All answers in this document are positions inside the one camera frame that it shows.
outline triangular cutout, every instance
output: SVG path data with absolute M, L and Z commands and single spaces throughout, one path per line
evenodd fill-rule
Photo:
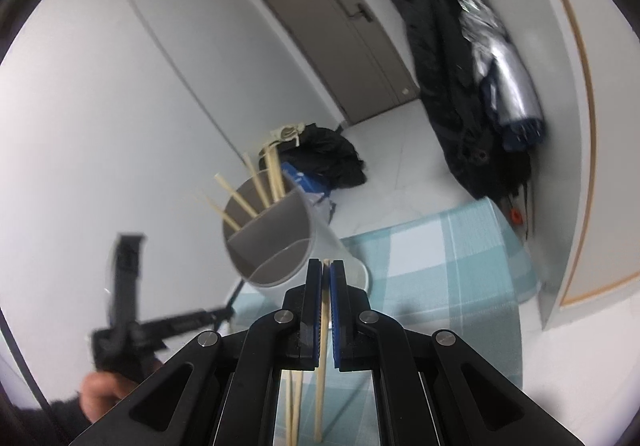
M 516 402 L 500 392 L 472 365 L 463 364 L 462 374 L 489 431 L 497 431 L 524 416 Z
M 180 396 L 189 381 L 193 366 L 186 363 L 170 375 L 160 386 L 148 394 L 129 412 L 130 418 L 146 424 L 156 431 L 169 427 Z

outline red object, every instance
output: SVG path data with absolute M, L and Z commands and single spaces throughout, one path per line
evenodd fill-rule
M 522 225 L 522 213 L 517 207 L 512 207 L 509 215 L 511 217 L 511 222 L 513 225 Z

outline cylindrical container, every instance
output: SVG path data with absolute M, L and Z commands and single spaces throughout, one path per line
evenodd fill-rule
M 258 175 L 268 190 L 267 173 Z M 238 188 L 258 216 L 252 219 L 231 198 L 226 212 L 240 224 L 240 231 L 223 224 L 226 250 L 236 270 L 256 290 L 281 305 L 288 289 L 306 280 L 310 258 L 344 261 L 347 283 L 362 289 L 369 286 L 364 264 L 351 256 L 334 232 L 306 200 L 305 194 L 286 174 L 286 194 L 264 209 L 251 180 Z

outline metal screw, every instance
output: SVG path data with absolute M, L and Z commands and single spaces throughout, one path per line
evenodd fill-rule
M 360 321 L 362 321 L 362 323 L 375 323 L 378 319 L 380 318 L 375 311 L 362 311 L 360 313 Z
M 436 341 L 443 347 L 450 347 L 456 342 L 456 335 L 449 331 L 440 331 L 436 334 Z
M 218 335 L 214 331 L 204 331 L 198 336 L 198 344 L 201 347 L 210 347 L 218 342 Z
M 278 323 L 289 323 L 293 319 L 293 312 L 291 311 L 278 311 L 273 315 L 273 319 Z

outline white square on tablecloth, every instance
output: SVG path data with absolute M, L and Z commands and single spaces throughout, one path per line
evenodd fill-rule
M 388 276 L 446 263 L 440 219 L 391 234 Z

